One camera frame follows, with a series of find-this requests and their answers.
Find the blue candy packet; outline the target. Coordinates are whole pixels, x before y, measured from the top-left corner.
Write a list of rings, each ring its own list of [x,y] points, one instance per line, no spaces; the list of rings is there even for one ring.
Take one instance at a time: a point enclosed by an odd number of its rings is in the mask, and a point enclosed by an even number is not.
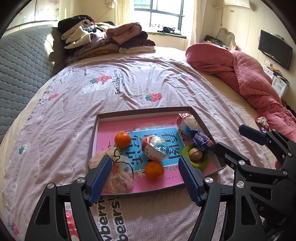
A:
[[[214,153],[214,143],[203,132],[190,130],[190,136],[192,142],[200,151]]]

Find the red white snack bag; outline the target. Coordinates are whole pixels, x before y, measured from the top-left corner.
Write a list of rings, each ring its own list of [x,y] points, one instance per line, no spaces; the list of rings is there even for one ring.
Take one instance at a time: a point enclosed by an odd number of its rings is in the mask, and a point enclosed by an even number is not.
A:
[[[156,135],[139,137],[142,152],[152,161],[161,162],[169,157],[169,145]]]
[[[191,138],[191,130],[202,130],[194,116],[190,113],[178,113],[176,122],[178,131],[184,140],[189,140]]]

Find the orange tangerine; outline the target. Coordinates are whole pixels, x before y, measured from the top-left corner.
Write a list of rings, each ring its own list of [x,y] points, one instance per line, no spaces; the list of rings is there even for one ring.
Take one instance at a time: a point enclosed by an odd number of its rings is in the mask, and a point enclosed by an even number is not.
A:
[[[130,135],[126,132],[119,132],[114,137],[115,145],[120,149],[125,149],[130,146],[132,139]]]
[[[145,176],[149,180],[156,180],[164,174],[164,167],[158,161],[151,161],[147,163],[144,169]]]

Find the red white wrapped candy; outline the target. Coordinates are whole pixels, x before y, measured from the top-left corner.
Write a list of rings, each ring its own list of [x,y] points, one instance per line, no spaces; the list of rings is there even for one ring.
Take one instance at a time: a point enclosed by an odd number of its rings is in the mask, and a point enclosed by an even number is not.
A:
[[[255,123],[257,124],[258,128],[263,131],[270,131],[269,124],[265,116],[258,116],[255,118]]]

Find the brown walnut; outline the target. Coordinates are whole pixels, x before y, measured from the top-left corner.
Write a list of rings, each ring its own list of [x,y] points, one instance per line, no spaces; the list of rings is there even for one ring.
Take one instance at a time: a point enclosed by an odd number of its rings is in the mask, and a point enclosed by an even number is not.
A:
[[[189,158],[192,162],[200,161],[202,156],[203,156],[203,153],[198,148],[192,148],[189,150]]]

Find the strawberry print bed sheet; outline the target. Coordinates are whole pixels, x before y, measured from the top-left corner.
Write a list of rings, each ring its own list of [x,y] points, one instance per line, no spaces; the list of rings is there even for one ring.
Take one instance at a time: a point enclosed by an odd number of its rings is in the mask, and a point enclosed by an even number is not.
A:
[[[238,132],[256,127],[256,111],[213,75],[199,73],[171,49],[82,60],[52,77],[13,123],[1,145],[6,162],[1,218],[15,240],[27,227],[46,185],[70,184],[88,171],[88,150],[98,114],[190,106],[215,141],[273,168],[275,157]],[[132,197],[100,200],[91,209],[104,240],[187,240],[200,208],[183,186]]]

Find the pink blue children's book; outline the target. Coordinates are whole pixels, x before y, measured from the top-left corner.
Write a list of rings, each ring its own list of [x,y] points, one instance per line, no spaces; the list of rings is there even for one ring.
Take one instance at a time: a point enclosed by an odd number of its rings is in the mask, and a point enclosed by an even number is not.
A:
[[[221,164],[207,148],[213,139],[197,115],[189,112],[96,120],[92,155],[109,155],[113,168],[104,195],[145,193],[181,185],[178,160],[186,156],[207,176]]]

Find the shallow grey cardboard tray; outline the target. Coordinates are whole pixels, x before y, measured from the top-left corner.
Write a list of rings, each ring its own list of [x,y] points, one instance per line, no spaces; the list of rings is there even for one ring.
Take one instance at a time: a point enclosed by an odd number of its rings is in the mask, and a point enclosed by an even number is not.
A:
[[[194,128],[214,142],[191,107],[99,114],[91,136],[90,168],[104,155],[115,164],[102,194],[138,194],[182,185],[178,160],[188,154]]]

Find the clothes on window sill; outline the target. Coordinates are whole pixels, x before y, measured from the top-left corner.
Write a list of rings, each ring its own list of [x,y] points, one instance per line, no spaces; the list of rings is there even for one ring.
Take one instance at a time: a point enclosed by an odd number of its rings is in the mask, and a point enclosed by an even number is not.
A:
[[[157,30],[158,33],[164,33],[164,34],[171,34],[171,35],[177,35],[181,36],[182,34],[179,32],[175,32],[175,28],[169,28],[169,27],[163,27],[162,30]]]

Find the grey quilted headboard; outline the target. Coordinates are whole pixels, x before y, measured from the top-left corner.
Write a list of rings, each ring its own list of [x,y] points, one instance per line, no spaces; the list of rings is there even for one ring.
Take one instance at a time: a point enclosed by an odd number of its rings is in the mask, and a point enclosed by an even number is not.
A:
[[[64,65],[61,33],[52,25],[1,38],[1,138],[37,91]]]

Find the pile of folded clothes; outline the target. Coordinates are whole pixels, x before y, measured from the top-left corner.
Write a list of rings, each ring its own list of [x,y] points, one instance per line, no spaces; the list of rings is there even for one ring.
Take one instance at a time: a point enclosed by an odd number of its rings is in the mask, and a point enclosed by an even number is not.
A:
[[[64,42],[65,65],[109,54],[154,53],[155,42],[148,39],[140,23],[115,26],[112,22],[95,23],[88,15],[77,15],[58,22]]]

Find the cream curtain left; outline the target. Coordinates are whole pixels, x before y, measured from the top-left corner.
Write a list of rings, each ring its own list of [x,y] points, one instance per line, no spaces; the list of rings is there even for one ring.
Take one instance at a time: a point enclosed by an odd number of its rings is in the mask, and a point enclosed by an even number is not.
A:
[[[132,1],[130,0],[106,0],[108,9],[114,9],[115,25],[123,25],[130,22]]]

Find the sheer drawstring pouch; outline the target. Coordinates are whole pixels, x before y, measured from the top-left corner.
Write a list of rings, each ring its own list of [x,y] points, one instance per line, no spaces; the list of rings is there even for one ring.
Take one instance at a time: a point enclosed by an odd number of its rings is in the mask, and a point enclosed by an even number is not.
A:
[[[134,183],[134,171],[128,157],[120,153],[117,147],[111,147],[107,151],[99,151],[89,161],[90,169],[97,167],[103,156],[109,156],[112,159],[112,169],[105,187],[104,194],[123,194],[128,192]]]

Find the white wall air conditioner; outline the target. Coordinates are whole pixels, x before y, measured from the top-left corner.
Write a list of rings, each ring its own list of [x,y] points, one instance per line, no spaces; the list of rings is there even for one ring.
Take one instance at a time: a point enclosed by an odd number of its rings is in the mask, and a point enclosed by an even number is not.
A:
[[[253,4],[250,0],[224,0],[226,6],[235,6],[239,8],[245,8],[254,10]]]

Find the window with dark frame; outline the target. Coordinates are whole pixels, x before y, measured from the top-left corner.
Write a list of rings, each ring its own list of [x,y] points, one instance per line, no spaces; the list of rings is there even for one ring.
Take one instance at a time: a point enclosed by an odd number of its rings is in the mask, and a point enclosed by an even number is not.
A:
[[[133,20],[143,27],[169,27],[181,30],[184,0],[135,0]]]

